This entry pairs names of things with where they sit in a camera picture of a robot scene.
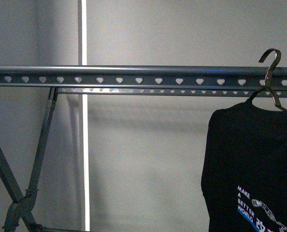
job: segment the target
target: white wall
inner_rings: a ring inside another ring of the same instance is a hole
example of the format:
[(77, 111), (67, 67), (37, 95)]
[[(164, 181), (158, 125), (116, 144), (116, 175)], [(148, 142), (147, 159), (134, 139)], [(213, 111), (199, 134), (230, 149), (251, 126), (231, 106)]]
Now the white wall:
[[(88, 1), (88, 65), (287, 66), (287, 1)], [(208, 121), (245, 98), (89, 96), (91, 230), (207, 231)], [(281, 100), (287, 107), (287, 100)], [(255, 99), (275, 110), (272, 99)]]

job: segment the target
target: perforated metal bar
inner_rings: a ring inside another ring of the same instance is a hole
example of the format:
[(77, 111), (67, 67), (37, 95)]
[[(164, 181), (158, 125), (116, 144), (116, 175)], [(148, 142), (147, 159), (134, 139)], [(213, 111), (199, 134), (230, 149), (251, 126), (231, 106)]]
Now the perforated metal bar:
[[(0, 86), (59, 87), (59, 93), (76, 94), (198, 96), (192, 91), (202, 90), (205, 96), (244, 96), (245, 91), (261, 87), (266, 71), (265, 67), (0, 66)], [(276, 68), (271, 84), (282, 92), (280, 97), (287, 97), (287, 68)]]

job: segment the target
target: gray metal frame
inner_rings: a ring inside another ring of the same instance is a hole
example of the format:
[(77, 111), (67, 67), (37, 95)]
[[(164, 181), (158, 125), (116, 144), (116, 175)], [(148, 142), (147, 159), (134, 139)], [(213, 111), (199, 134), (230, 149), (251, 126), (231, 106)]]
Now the gray metal frame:
[[(50, 87), (29, 188), (23, 196), (0, 148), (0, 177), (13, 201), (4, 225), (14, 232), (22, 218), (29, 232), (79, 232), (37, 224), (37, 196), (45, 146), (58, 94), (127, 94), (249, 97), (261, 88), (267, 68), (190, 66), (0, 66), (0, 86)], [(287, 98), (287, 68), (276, 68), (271, 86)], [(269, 97), (270, 93), (259, 93)]]

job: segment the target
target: rack leg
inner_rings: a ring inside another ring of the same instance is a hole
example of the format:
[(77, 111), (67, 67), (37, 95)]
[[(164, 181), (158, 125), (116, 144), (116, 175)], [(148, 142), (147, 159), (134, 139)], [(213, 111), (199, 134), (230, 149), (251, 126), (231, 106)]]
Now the rack leg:
[(10, 205), (4, 225), (5, 232), (14, 232), (18, 226), (19, 219), (22, 218), (28, 231), (34, 232), (37, 226), (35, 219), (31, 213), (36, 200), (37, 185), (43, 163), (45, 146), (48, 139), (49, 128), (51, 125), (53, 111), (57, 101), (57, 88), (51, 88), (47, 101), (46, 112), (43, 120), (42, 131), (38, 143), (38, 148), (35, 156), (35, 162), (31, 174), (29, 188), (26, 196), (20, 190), (20, 187), (10, 169), (7, 160), (0, 148), (0, 177), (11, 196), (13, 203)]
[[(13, 203), (19, 203), (24, 199), (23, 194), (20, 190), (20, 187), (14, 177), (14, 174), (9, 167), (9, 164), (0, 148), (0, 178), (2, 179), (3, 184), (5, 185), (8, 194), (12, 198)], [(35, 224), (35, 219), (31, 212), (27, 212), (25, 216), (22, 217), (27, 229), (29, 232), (32, 232), (31, 225)], [(15, 231), (15, 228), (18, 226), (18, 222), (14, 222), (10, 227), (7, 227), (9, 232)]]

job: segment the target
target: black t-shirt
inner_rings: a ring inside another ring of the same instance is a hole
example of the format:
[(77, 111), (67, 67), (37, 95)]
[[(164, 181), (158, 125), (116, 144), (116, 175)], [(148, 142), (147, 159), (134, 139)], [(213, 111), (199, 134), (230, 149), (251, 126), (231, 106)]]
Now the black t-shirt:
[(287, 111), (215, 111), (201, 189), (210, 232), (287, 232)]

